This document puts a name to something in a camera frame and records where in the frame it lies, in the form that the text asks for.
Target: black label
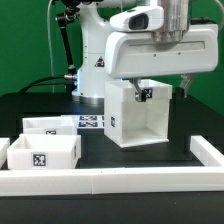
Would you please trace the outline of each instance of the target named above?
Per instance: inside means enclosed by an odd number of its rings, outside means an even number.
[[[146,93],[146,99],[152,99],[152,93],[153,93],[153,89],[143,89],[143,91]]]
[[[48,130],[46,131],[46,135],[56,135],[57,131],[56,130]]]
[[[33,154],[33,166],[34,167],[46,167],[47,166],[47,154]]]
[[[97,61],[96,64],[95,64],[95,67],[104,67],[104,60],[103,60],[102,57],[100,57],[100,58],[98,59],[98,61]]]

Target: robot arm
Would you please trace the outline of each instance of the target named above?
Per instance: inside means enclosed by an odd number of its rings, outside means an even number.
[[[73,79],[75,82],[77,80],[77,71],[72,59],[72,53],[70,49],[66,26],[69,23],[73,23],[74,20],[77,19],[76,13],[80,11],[80,9],[78,8],[80,3],[91,4],[92,2],[101,2],[101,1],[103,0],[61,0],[61,2],[66,6],[66,9],[64,13],[57,15],[56,21],[58,22],[58,25],[60,27],[67,57],[68,74],[65,75],[66,79]]]
[[[137,101],[145,99],[138,86],[142,77],[188,74],[192,81],[190,73],[218,64],[218,26],[190,25],[190,0],[146,3],[111,18],[115,32],[105,51],[107,74],[130,79]]]

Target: cable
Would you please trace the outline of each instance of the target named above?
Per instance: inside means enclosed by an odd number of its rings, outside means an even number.
[[[36,84],[38,83],[41,83],[41,82],[45,82],[45,81],[49,81],[49,80],[54,80],[54,79],[64,79],[64,76],[54,76],[54,77],[46,77],[46,78],[42,78],[42,79],[38,79],[32,83],[30,83],[29,85],[25,86],[24,88],[22,88],[19,93],[20,94],[23,94],[25,93],[29,88],[35,86]]]
[[[47,8],[47,34],[48,34],[48,46],[49,46],[49,53],[50,53],[50,63],[51,63],[51,76],[54,76],[54,57],[53,57],[53,50],[52,50],[52,42],[51,42],[51,21],[50,21],[50,11],[51,5],[53,0],[50,0]]]
[[[224,6],[219,0],[213,0],[213,1],[219,6],[222,12],[222,21],[221,21],[221,24],[219,25],[219,32],[220,32],[224,27]]]

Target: open white box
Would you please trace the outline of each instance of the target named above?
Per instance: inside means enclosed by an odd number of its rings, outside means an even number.
[[[142,80],[139,86],[149,92],[146,102],[136,102],[129,81],[106,82],[104,134],[120,147],[168,141],[172,86],[153,80]]]
[[[21,134],[7,150],[8,168],[73,169],[81,158],[81,137]]]
[[[77,135],[74,119],[65,117],[23,118],[24,134]]]
[[[10,145],[9,138],[0,138],[0,168],[6,161],[7,148]]]
[[[201,136],[190,150],[204,166],[0,171],[0,196],[224,191],[224,156]]]

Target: black cable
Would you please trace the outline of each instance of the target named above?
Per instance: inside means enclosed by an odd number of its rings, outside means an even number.
[[[214,20],[211,20],[211,19],[209,20],[209,22],[213,23],[213,24],[217,24],[217,22],[215,22]]]
[[[208,23],[217,24],[214,20],[209,19],[209,17],[200,17],[191,19],[191,25],[208,24]]]
[[[65,82],[61,82],[61,83],[42,83],[42,84],[34,84],[32,86],[30,86],[29,88],[26,89],[26,92],[27,90],[29,90],[30,88],[32,87],[36,87],[36,86],[56,86],[56,85],[66,85]]]
[[[19,93],[25,93],[29,88],[31,88],[32,86],[34,86],[35,84],[41,83],[41,82],[45,82],[45,81],[49,81],[49,80],[55,80],[55,79],[64,79],[64,76],[52,76],[52,77],[46,77],[46,78],[42,78],[42,79],[38,79],[32,83],[30,83],[29,85],[25,86],[24,88],[22,88]]]

